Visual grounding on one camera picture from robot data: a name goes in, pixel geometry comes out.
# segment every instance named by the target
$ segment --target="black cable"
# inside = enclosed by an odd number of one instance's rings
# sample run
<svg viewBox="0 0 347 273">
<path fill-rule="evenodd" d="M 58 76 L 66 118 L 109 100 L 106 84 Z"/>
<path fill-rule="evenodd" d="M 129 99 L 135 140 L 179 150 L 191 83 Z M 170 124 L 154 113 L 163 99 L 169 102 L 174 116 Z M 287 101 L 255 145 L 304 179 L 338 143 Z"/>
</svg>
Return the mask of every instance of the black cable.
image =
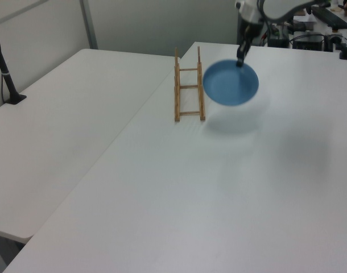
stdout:
<svg viewBox="0 0 347 273">
<path fill-rule="evenodd" d="M 268 23 L 268 21 L 267 21 L 267 18 L 266 18 L 266 15 L 265 15 L 265 12 L 263 11 L 263 5 L 262 5 L 262 8 L 260 7 L 260 5 L 259 5 L 259 0 L 257 0 L 257 8 L 258 8 L 258 10 L 259 10 L 259 13 L 262 15 L 262 17 L 263 17 L 263 20 L 264 20 L 264 22 L 265 22 L 265 24 L 266 24 L 266 26 L 267 26 L 267 38 L 268 39 L 270 39 L 271 38 L 271 29 L 270 29 L 270 25 L 269 25 L 269 23 Z"/>
<path fill-rule="evenodd" d="M 2 93 L 2 101 L 5 104 L 4 95 L 3 95 L 3 75 L 2 75 L 2 90 L 1 90 L 1 93 Z"/>
<path fill-rule="evenodd" d="M 297 37 L 291 39 L 289 42 L 290 42 L 290 44 L 292 44 L 292 42 L 295 41 L 295 40 L 298 40 L 298 39 L 301 39 L 301 38 L 310 37 L 310 36 L 322 36 L 323 38 L 325 38 L 325 35 L 323 35 L 323 34 L 305 34 L 305 35 L 297 36 Z"/>
</svg>

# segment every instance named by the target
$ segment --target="white table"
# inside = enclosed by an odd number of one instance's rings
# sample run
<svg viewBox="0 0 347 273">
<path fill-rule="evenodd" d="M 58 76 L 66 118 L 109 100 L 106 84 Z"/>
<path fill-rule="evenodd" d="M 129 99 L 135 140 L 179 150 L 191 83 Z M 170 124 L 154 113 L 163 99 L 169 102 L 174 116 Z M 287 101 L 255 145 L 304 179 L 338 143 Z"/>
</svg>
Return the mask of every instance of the white table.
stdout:
<svg viewBox="0 0 347 273">
<path fill-rule="evenodd" d="M 27 242 L 173 65 L 85 49 L 0 107 L 0 235 Z"/>
<path fill-rule="evenodd" d="M 204 71 L 237 49 L 195 43 L 182 68 L 197 45 Z M 347 273 L 347 61 L 253 47 L 246 63 L 258 94 L 206 97 L 204 123 L 174 122 L 171 73 L 5 273 Z"/>
</svg>

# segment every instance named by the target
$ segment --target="electronic equipment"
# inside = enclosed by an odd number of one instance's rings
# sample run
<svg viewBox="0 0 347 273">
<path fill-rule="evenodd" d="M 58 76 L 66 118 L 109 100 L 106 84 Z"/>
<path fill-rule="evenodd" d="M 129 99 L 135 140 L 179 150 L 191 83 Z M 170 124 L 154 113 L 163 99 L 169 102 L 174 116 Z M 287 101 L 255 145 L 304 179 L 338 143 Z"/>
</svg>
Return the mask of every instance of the electronic equipment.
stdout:
<svg viewBox="0 0 347 273">
<path fill-rule="evenodd" d="M 311 7 L 314 16 L 319 18 L 329 27 L 334 29 L 347 29 L 347 22 L 339 18 L 337 15 L 332 13 L 330 10 L 321 7 Z"/>
<path fill-rule="evenodd" d="M 323 41 L 324 37 L 321 33 L 296 31 L 294 33 L 292 48 L 322 51 Z"/>
</svg>

